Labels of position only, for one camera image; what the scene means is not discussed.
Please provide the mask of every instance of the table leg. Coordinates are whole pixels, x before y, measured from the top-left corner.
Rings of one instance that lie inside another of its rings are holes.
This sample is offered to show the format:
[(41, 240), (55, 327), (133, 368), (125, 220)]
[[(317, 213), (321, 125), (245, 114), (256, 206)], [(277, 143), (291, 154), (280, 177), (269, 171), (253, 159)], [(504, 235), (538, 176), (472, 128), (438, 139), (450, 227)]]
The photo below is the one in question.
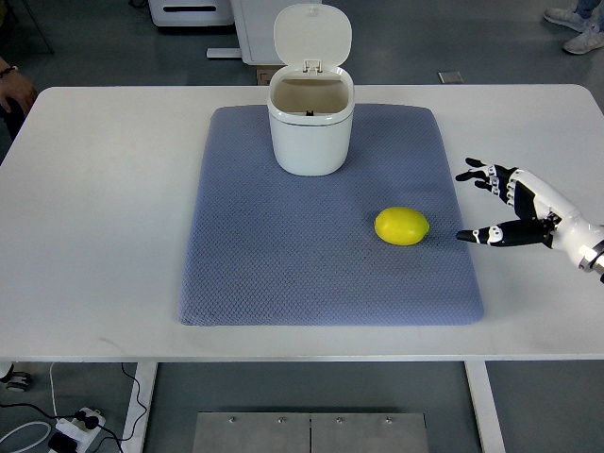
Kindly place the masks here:
[[(132, 438), (122, 442), (124, 453), (143, 453), (144, 435), (147, 430), (149, 412), (151, 412), (151, 398), (153, 397), (153, 387), (157, 372), (158, 364), (156, 362), (144, 361), (137, 363), (135, 378), (141, 384), (141, 391), (139, 393), (137, 383), (133, 382), (130, 404), (124, 425), (124, 435), (122, 436), (123, 439), (126, 439), (132, 434)], [(141, 405), (137, 401), (137, 395), (138, 401), (147, 408), (146, 414), (140, 420), (138, 419), (143, 413), (143, 408), (141, 408)]]
[(465, 374), (468, 378), (478, 434), (484, 453), (505, 453), (499, 419), (491, 391), (491, 383), (484, 361), (466, 361)]

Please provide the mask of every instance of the white trash bin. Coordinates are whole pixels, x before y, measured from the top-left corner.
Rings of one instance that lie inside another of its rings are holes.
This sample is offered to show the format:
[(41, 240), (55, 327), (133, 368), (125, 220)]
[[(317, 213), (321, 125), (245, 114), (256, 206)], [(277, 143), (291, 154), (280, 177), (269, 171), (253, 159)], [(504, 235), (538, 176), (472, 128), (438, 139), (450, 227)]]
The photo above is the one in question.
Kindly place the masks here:
[(268, 110), (275, 157), (289, 173), (328, 175), (346, 159), (354, 83), (339, 66), (351, 43), (348, 18), (328, 5), (292, 5), (275, 20), (275, 48), (287, 66), (271, 79)]

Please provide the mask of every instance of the yellow lemon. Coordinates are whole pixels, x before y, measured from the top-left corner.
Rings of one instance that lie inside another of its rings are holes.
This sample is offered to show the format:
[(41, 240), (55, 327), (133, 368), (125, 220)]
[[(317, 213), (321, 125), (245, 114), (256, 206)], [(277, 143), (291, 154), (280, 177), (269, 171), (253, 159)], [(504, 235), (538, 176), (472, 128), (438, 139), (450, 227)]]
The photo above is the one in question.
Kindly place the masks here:
[(424, 239), (430, 224), (421, 212), (394, 206), (376, 217), (375, 227), (377, 235), (387, 243), (413, 245)]

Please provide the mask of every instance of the robotic hand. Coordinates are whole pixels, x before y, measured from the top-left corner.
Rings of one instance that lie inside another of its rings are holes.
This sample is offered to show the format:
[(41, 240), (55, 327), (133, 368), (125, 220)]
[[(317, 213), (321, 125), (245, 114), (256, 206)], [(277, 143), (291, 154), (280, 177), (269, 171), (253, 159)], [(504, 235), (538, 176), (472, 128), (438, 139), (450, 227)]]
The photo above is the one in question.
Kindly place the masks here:
[(498, 196), (519, 220), (463, 230), (457, 239), (498, 247), (543, 243), (566, 252), (579, 269), (597, 271), (604, 283), (604, 227), (584, 220), (576, 206), (531, 172), (477, 159), (465, 161), (473, 168), (455, 179), (475, 179), (476, 187)]

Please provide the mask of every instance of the sneaker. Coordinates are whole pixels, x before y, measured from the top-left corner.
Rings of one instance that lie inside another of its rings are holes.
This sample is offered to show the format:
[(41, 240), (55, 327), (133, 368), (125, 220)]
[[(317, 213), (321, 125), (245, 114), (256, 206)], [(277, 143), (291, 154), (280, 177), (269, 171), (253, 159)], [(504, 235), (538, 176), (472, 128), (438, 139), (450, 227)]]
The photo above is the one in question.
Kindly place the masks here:
[(589, 26), (589, 20), (583, 19), (575, 11), (577, 7), (570, 9), (548, 8), (545, 10), (544, 17), (552, 24), (564, 25), (575, 31), (583, 32)]
[(583, 55), (600, 47), (604, 47), (604, 31), (600, 31), (598, 24), (593, 24), (575, 39), (566, 42), (562, 49), (571, 54)]

